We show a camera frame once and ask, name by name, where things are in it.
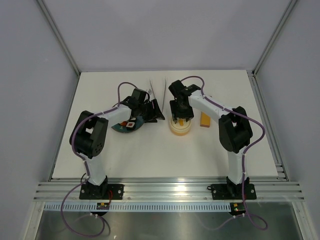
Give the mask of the sushi roll red centre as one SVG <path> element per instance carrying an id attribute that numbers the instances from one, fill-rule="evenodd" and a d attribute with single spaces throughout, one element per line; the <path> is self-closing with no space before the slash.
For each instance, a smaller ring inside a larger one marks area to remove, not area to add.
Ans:
<path id="1" fill-rule="evenodd" d="M 134 121 L 128 121 L 125 127 L 132 131 L 133 129 L 135 129 L 136 123 Z"/>

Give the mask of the yellow round lunch box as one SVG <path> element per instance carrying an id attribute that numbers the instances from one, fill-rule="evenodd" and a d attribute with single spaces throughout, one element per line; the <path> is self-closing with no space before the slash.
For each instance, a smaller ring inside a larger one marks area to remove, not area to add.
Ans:
<path id="1" fill-rule="evenodd" d="M 176 136 L 184 136 L 190 132 L 191 126 L 192 126 L 191 124 L 184 125 L 184 126 L 180 126 L 179 124 L 178 125 L 170 124 L 169 129 Z"/>

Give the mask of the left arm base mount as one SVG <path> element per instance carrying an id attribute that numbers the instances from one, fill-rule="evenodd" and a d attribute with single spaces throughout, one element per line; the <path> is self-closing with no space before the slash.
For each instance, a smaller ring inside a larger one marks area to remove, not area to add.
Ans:
<path id="1" fill-rule="evenodd" d="M 81 185 L 80 200 L 122 200 L 124 195 L 124 185 L 118 183 L 108 183 L 106 176 L 101 185 L 94 185 L 88 181 Z"/>

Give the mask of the cream round lid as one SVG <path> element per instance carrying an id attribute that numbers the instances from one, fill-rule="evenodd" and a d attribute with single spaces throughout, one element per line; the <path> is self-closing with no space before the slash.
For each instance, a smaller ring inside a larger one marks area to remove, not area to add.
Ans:
<path id="1" fill-rule="evenodd" d="M 169 126 L 170 125 L 180 125 L 180 126 L 188 126 L 188 125 L 192 125 L 192 122 L 186 121 L 185 119 L 178 119 L 176 122 L 171 118 L 169 121 Z"/>

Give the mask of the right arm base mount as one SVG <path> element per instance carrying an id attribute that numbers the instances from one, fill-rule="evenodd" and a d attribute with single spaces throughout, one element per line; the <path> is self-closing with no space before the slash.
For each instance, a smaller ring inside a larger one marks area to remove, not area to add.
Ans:
<path id="1" fill-rule="evenodd" d="M 244 179 L 244 183 L 241 180 L 239 184 L 234 184 L 227 177 L 226 183 L 214 183 L 207 186 L 207 190 L 211 192 L 213 200 L 242 200 L 242 189 L 245 200 L 257 199 L 255 185 L 250 182 L 249 177 Z"/>

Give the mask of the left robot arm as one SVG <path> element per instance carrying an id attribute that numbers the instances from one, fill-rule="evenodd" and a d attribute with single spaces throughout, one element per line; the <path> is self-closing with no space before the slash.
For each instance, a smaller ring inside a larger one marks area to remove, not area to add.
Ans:
<path id="1" fill-rule="evenodd" d="M 157 99 L 139 88 L 108 110 L 97 113 L 84 110 L 78 117 L 69 143 L 73 153 L 82 159 L 87 182 L 92 185 L 90 193 L 97 199 L 108 194 L 108 186 L 103 183 L 107 176 L 101 160 L 96 159 L 104 148 L 107 130 L 133 118 L 142 118 L 144 123 L 165 119 Z"/>

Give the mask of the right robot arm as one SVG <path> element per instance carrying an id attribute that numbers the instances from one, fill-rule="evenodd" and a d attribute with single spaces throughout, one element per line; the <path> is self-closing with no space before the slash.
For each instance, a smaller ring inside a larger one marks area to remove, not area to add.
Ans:
<path id="1" fill-rule="evenodd" d="M 189 131 L 189 121 L 194 117 L 193 109 L 201 111 L 218 124 L 219 142 L 228 155 L 227 181 L 231 183 L 226 190 L 230 197 L 239 198 L 245 192 L 242 180 L 246 178 L 241 154 L 253 136 L 245 109 L 239 106 L 229 110 L 221 103 L 214 102 L 212 97 L 206 96 L 199 86 L 185 86 L 180 80 L 173 82 L 168 89 L 174 97 L 169 102 L 172 131 Z"/>

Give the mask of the metal serving tongs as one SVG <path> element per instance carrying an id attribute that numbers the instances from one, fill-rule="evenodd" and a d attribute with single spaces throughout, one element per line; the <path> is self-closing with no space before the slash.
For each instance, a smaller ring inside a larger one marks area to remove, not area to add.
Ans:
<path id="1" fill-rule="evenodd" d="M 163 83 L 163 91 L 162 91 L 161 97 L 158 98 L 156 95 L 157 92 L 155 91 L 155 88 L 154 88 L 153 79 L 152 78 L 149 79 L 151 98 L 156 99 L 157 102 L 160 103 L 161 112 L 164 111 L 165 100 L 166 100 L 166 92 L 167 92 L 167 77 L 166 76 L 162 79 L 162 83 Z"/>

